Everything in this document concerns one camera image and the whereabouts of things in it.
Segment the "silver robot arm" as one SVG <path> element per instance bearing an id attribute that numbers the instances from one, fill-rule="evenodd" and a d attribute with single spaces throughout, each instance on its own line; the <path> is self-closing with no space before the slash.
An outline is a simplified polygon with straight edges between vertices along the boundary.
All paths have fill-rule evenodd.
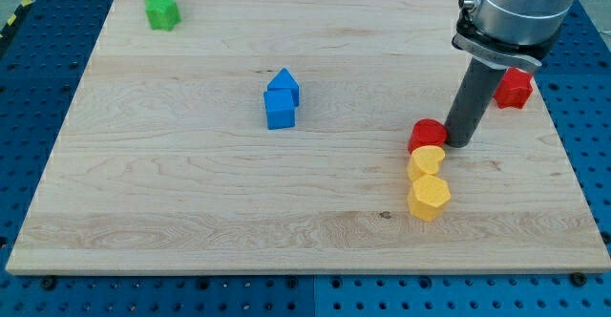
<path id="1" fill-rule="evenodd" d="M 453 45 L 489 67 L 534 73 L 574 0 L 459 0 Z"/>

